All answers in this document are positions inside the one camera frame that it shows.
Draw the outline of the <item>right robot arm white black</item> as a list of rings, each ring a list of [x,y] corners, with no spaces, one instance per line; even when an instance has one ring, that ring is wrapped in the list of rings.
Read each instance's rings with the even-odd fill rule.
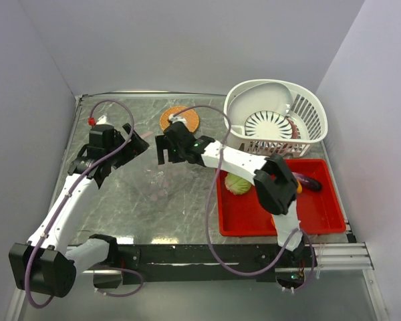
[[[284,159],[274,154],[261,156],[231,148],[209,136],[195,137],[182,122],[175,122],[155,137],[158,163],[188,162],[236,175],[249,181],[258,203],[270,213],[281,247],[279,259],[294,266],[303,257],[303,234],[297,215],[298,182]]]

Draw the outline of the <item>purple eggplant toy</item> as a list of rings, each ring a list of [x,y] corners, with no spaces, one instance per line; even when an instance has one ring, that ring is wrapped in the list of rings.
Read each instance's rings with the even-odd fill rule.
[[[297,179],[299,185],[301,186],[300,189],[306,188],[314,192],[320,192],[322,190],[322,184],[312,177],[297,172],[293,172],[293,176]]]

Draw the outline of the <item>clear zip top bag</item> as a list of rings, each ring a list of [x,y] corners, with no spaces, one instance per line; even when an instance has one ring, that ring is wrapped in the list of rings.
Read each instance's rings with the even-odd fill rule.
[[[173,194],[177,178],[183,169],[173,167],[172,163],[159,165],[156,155],[156,144],[152,131],[144,132],[140,137],[149,147],[129,164],[129,191],[134,199],[150,203],[165,203]]]

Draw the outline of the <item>green cabbage toy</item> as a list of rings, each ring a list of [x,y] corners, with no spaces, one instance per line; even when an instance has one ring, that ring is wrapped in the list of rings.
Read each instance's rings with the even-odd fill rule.
[[[226,189],[234,195],[243,195],[251,189],[252,184],[237,175],[228,173],[225,177]]]

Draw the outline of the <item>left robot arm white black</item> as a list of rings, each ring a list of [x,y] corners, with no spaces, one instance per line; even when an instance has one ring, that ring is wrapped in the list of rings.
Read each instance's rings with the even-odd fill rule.
[[[149,147],[129,124],[122,134],[110,124],[90,129],[89,141],[71,163],[64,186],[47,217],[25,243],[15,243],[9,261],[17,288],[57,298],[66,296],[78,275],[95,265],[121,267],[115,237],[93,234],[68,249],[82,214],[113,169],[129,163]]]

